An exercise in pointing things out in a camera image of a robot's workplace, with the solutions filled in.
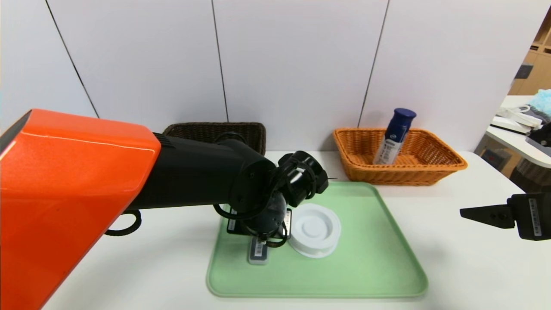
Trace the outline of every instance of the white plastic lid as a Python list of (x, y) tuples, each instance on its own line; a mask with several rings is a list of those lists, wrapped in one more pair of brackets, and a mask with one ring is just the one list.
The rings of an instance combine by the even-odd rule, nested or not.
[(293, 211), (289, 244), (300, 254), (326, 257), (336, 249), (340, 237), (341, 222), (328, 208), (306, 204)]

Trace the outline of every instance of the white wall panel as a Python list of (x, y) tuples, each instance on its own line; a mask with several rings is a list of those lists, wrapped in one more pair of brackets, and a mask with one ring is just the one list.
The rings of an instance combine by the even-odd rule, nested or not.
[(32, 108), (95, 117), (46, 2), (3, 0), (0, 131)]
[(417, 112), (458, 151), (474, 150), (550, 0), (391, 0), (362, 127), (385, 127), (396, 107)]
[(358, 125), (386, 0), (214, 0), (230, 121), (268, 150), (332, 149)]
[(226, 121), (210, 0), (48, 0), (101, 118)]

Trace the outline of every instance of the white desk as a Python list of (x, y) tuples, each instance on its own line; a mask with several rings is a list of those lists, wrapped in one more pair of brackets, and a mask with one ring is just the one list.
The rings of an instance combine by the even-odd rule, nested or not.
[[(527, 104), (533, 96), (507, 96), (501, 106), (515, 107)], [(551, 168), (551, 157), (526, 142), (526, 136), (519, 133), (488, 126), (486, 135), (502, 145), (513, 149), (528, 161), (545, 168)]]
[[(311, 152), (345, 180), (336, 152)], [(268, 152), (273, 161), (284, 152)], [(461, 218), (522, 191), (473, 153), (433, 186), (377, 186), (422, 264), (425, 296), (401, 300), (219, 298), (206, 286), (219, 216), (210, 206), (144, 210), (138, 231), (103, 236), (44, 310), (549, 309), (551, 242)]]

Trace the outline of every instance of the white label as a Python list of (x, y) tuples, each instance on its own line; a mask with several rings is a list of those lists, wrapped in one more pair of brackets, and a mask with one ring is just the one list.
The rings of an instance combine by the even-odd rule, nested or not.
[(541, 237), (542, 226), (539, 223), (538, 201), (535, 198), (529, 198), (530, 214), (532, 215), (532, 227), (534, 228), (534, 236)]
[(256, 246), (255, 246), (255, 257), (260, 257), (262, 256), (262, 248), (264, 247), (264, 244), (260, 243), (260, 242), (256, 242)]
[(400, 153), (401, 148), (402, 148), (402, 143), (398, 143), (390, 139), (383, 140), (383, 142), (381, 143), (381, 146), (379, 146), (377, 155), (373, 160), (373, 164), (375, 165), (393, 164), (394, 161), (396, 160), (396, 157), (398, 156), (398, 153)]
[(291, 211), (287, 210), (287, 214), (285, 215), (285, 220), (283, 222), (285, 223), (287, 234), (289, 234), (289, 229), (291, 229)]
[[(233, 209), (231, 209), (230, 213), (231, 214), (237, 214), (237, 212), (234, 211)], [(233, 231), (235, 229), (235, 220), (230, 220), (228, 222), (228, 229), (231, 230), (231, 231)]]

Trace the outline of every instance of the white power strip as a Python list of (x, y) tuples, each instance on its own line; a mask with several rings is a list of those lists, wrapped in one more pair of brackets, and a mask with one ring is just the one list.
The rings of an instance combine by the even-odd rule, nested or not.
[(505, 117), (501, 117), (501, 116), (494, 116), (494, 119), (491, 121), (491, 124), (498, 128), (503, 128), (506, 130), (511, 130), (511, 131), (524, 133), (524, 134), (529, 133), (531, 130), (531, 128), (526, 125), (519, 124), (516, 121), (506, 119)]

